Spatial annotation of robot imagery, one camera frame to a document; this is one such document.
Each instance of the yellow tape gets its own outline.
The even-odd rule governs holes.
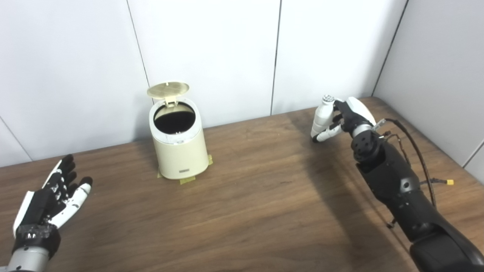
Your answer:
[[[185,183],[190,182],[190,181],[194,181],[194,180],[195,180],[195,176],[189,177],[189,178],[186,178],[186,179],[181,179],[180,185],[185,184]]]

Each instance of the wall seam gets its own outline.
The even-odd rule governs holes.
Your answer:
[[[275,56],[274,56],[274,74],[272,76],[272,96],[271,96],[271,111],[269,112],[272,115],[272,106],[274,105],[274,85],[275,85],[275,69],[277,67],[277,50],[279,47],[279,30],[281,27],[281,10],[282,10],[282,0],[279,2],[279,18],[277,21],[277,37],[275,40]]]
[[[380,73],[378,74],[377,81],[375,82],[375,86],[373,87],[373,91],[371,92],[371,96],[375,94],[375,90],[377,89],[378,82],[380,81],[380,76],[381,73],[383,72],[383,68],[385,67],[385,64],[387,63],[387,58],[388,55],[390,54],[390,50],[393,46],[393,42],[395,41],[396,33],[398,31],[398,28],[400,27],[400,23],[402,22],[403,14],[405,13],[405,10],[407,9],[408,1],[405,2],[405,6],[403,7],[402,14],[400,15],[400,19],[398,20],[398,24],[396,25],[395,33],[393,34],[392,41],[390,42],[390,46],[388,47],[387,50],[387,55],[385,56],[385,60],[383,61],[383,64],[381,65]]]
[[[128,6],[129,17],[131,19],[131,25],[133,25],[133,31],[135,33],[136,45],[138,46],[139,57],[141,58],[141,63],[143,64],[143,70],[145,72],[145,77],[146,77],[146,83],[148,84],[148,88],[149,88],[150,87],[150,81],[148,80],[148,73],[146,72],[145,61],[143,60],[143,54],[141,53],[141,47],[139,46],[138,34],[136,33],[135,22],[133,21],[133,15],[131,14],[131,8],[129,7],[128,0],[126,0],[126,5]]]
[[[15,141],[17,141],[18,145],[22,148],[22,150],[25,152],[25,154],[29,157],[30,161],[33,162],[32,157],[30,154],[27,152],[27,150],[24,148],[24,146],[20,143],[20,141],[17,139],[13,131],[10,129],[10,127],[7,125],[7,123],[3,120],[3,118],[0,116],[0,121],[5,125],[5,127],[8,129],[10,134],[14,137]]]
[[[484,146],[484,139],[482,140],[482,142],[480,143],[480,145],[476,148],[476,150],[474,151],[474,153],[472,153],[472,155],[469,157],[469,159],[467,159],[467,161],[464,163],[464,165],[462,166],[462,168],[466,168],[466,166],[470,163],[470,161],[481,150],[481,148],[483,146]]]

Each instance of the cream trash can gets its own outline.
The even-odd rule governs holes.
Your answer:
[[[200,113],[195,103],[180,97],[188,89],[182,82],[148,89],[148,96],[161,99],[151,107],[150,129],[160,174],[171,180],[193,177],[209,165]]]

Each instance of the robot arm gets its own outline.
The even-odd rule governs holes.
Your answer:
[[[72,183],[77,174],[74,158],[62,158],[48,175],[41,189],[28,191],[14,221],[15,244],[6,272],[44,272],[59,248],[59,228],[82,206],[92,186],[84,177]]]
[[[417,268],[422,272],[484,272],[484,256],[432,206],[402,155],[375,131],[378,126],[368,109],[350,97],[335,103],[335,110],[341,118],[331,126],[341,126],[351,134],[356,167],[412,243],[410,255]],[[313,137],[316,142],[320,139],[325,137]]]

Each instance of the black cable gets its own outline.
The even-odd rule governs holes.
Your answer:
[[[422,168],[424,169],[423,172],[425,174],[425,179],[427,181],[428,191],[430,192],[430,201],[432,202],[432,205],[435,207],[435,209],[437,209],[437,202],[435,200],[434,187],[432,186],[432,182],[430,181],[430,175],[428,174],[427,165],[425,164],[425,161],[423,159],[424,157],[422,156],[422,153],[420,152],[419,147],[413,140],[408,130],[402,125],[402,123],[400,123],[399,120],[385,118],[385,121],[394,123],[401,131],[403,131],[403,133],[405,133],[405,135],[407,135],[408,139],[412,143],[412,146],[415,149],[415,152],[417,152],[417,156],[419,157],[420,163],[422,164]]]
[[[385,141],[388,141],[389,139],[391,139],[392,137],[396,137],[397,140],[398,140],[398,144],[400,145],[400,150],[402,151],[403,153],[403,157],[405,157],[405,160],[407,162],[408,165],[411,165],[410,163],[410,160],[408,159],[408,156],[407,156],[407,153],[405,152],[405,149],[403,149],[403,144],[402,144],[402,139],[400,139],[400,136],[398,136],[398,134],[391,134],[390,136],[388,136]]]

